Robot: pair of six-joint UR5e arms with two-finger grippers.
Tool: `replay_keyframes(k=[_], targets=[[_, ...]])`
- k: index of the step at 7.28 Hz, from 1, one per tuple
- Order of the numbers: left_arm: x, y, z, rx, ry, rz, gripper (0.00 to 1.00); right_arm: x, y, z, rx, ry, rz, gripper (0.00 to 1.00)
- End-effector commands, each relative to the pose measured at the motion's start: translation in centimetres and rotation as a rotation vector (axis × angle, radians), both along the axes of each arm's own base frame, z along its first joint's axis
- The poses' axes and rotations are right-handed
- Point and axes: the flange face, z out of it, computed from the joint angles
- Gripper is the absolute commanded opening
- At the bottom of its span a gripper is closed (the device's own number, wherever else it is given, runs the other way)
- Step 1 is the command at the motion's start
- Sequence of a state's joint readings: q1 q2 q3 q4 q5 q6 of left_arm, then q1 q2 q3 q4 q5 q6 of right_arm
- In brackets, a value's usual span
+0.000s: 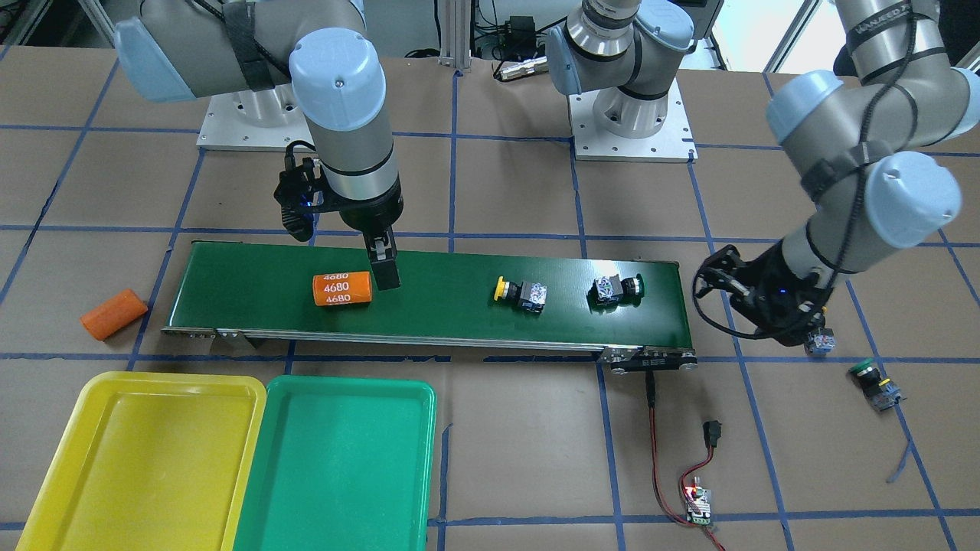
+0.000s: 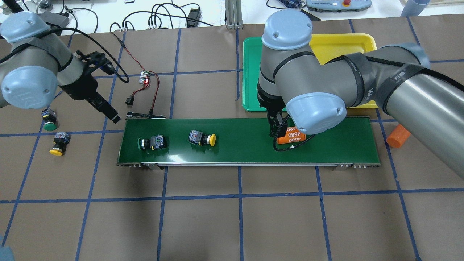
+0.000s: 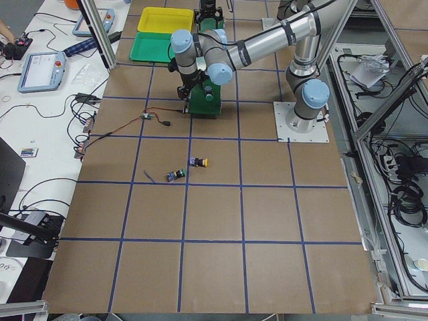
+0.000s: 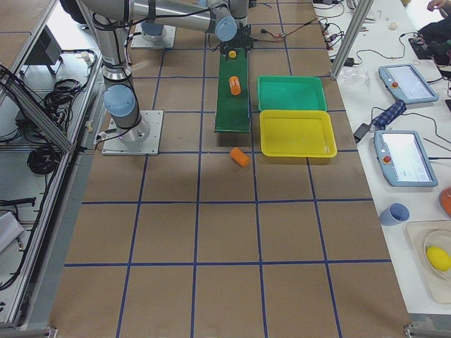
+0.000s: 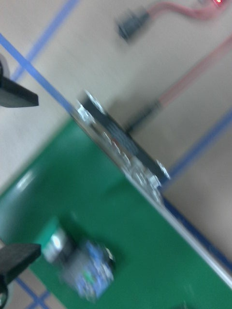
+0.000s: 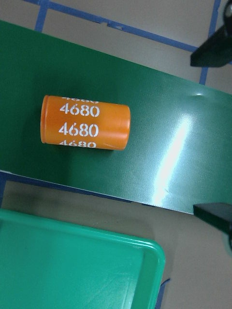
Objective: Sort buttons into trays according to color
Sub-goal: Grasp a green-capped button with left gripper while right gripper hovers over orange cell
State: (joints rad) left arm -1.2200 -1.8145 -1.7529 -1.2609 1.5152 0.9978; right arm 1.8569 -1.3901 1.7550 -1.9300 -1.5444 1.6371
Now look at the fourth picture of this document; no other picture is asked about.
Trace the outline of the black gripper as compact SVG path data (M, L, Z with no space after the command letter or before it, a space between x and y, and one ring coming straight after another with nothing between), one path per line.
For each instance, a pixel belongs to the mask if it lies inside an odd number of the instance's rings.
M251 25L241 25L237 29L236 35L228 42L220 43L220 52L229 53L232 50L244 49L250 51L253 49L253 37Z

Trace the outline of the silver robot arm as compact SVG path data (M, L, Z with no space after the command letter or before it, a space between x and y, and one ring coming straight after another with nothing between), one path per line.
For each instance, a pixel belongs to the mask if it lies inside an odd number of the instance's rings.
M104 105L117 127L132 129L140 123L141 115L125 56L128 34L122 22L102 15L94 15L92 23L102 56L101 71L106 86Z
M61 5L72 19L91 27L102 55L113 63L123 57L125 29L136 23L214 34L223 54L253 46L247 1L62 1Z

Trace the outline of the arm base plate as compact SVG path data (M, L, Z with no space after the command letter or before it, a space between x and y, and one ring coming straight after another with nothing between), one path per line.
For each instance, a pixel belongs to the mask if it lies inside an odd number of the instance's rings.
M164 25L161 34L148 35L143 32L140 26L135 28L133 33L132 49L172 49L175 42L176 28Z
M113 132L101 137L105 156L155 156L159 152L163 111L140 111L141 121L130 131L125 132L116 127L113 118L109 121L109 129Z

